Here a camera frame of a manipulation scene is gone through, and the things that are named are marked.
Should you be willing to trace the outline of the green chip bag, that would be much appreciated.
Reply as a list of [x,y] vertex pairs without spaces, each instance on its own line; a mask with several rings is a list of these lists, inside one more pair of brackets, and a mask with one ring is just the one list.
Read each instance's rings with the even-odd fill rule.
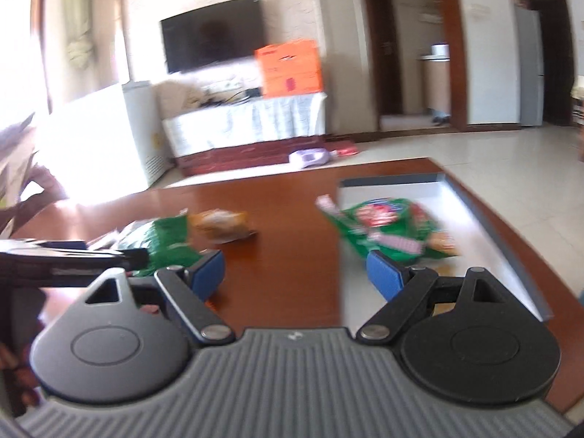
[[146,267],[132,269],[137,277],[151,276],[154,271],[169,266],[190,267],[202,258],[189,241],[188,217],[142,219],[129,223],[121,231],[112,230],[88,243],[89,250],[146,249]]

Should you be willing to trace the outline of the grey white tray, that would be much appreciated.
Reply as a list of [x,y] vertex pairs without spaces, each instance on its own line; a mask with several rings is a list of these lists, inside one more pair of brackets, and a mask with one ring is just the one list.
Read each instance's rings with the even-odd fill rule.
[[527,263],[445,174],[345,179],[334,200],[317,205],[342,238],[342,321],[351,331],[407,282],[383,272],[372,251],[445,277],[483,267],[538,320],[552,318]]

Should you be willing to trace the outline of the white chest freezer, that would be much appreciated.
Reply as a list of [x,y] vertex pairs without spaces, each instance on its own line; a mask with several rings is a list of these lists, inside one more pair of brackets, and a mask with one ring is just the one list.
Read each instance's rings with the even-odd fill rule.
[[172,167],[154,89],[114,84],[54,110],[39,156],[67,198],[97,205],[146,191]]

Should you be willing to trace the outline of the silver refrigerator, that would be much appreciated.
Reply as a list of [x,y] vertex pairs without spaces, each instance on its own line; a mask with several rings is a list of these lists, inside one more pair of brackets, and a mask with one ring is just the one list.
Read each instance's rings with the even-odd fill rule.
[[520,64],[520,124],[523,127],[540,127],[545,70],[538,12],[517,7],[516,22]]

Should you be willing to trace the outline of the kitchen cabinet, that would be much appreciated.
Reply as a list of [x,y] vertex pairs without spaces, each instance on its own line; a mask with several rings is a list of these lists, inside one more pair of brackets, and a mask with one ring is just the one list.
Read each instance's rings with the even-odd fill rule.
[[420,57],[424,107],[436,117],[452,112],[450,100],[450,58],[447,43],[431,46],[431,53]]

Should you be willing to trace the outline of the orange gift box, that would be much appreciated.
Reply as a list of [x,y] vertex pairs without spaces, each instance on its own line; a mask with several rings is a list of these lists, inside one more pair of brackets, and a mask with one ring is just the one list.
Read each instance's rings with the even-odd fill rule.
[[263,46],[255,51],[265,98],[319,93],[324,90],[321,58],[315,40]]

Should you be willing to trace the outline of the purple white bottle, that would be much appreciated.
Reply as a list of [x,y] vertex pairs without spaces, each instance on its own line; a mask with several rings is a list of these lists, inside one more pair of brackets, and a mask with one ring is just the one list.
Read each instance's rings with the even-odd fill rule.
[[328,164],[331,152],[322,147],[295,150],[289,154],[289,163],[296,169],[307,169]]

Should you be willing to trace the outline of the black wall television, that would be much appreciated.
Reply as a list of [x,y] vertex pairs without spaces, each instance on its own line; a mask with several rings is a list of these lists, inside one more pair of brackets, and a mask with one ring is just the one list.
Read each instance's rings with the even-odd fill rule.
[[267,45],[262,0],[228,0],[160,21],[167,71],[252,57]]

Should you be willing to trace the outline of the tan bread package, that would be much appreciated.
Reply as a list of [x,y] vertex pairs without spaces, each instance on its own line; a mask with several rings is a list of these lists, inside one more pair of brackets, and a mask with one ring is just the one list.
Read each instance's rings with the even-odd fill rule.
[[256,234],[249,224],[246,212],[215,209],[191,212],[187,215],[187,219],[195,233],[214,244],[243,240]]

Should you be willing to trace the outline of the green red snack bag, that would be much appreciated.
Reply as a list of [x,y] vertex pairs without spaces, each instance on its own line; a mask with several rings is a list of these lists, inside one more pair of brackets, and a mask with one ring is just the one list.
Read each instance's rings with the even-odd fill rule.
[[409,199],[377,198],[342,210],[330,196],[322,195],[316,207],[363,258],[378,250],[393,261],[413,265],[458,254],[442,223]]

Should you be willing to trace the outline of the tv stand with white cloth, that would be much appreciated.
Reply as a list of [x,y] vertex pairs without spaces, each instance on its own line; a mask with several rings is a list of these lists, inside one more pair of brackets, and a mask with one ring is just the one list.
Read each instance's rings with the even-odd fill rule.
[[255,98],[167,119],[163,128],[185,176],[278,164],[323,144],[326,100],[322,92]]

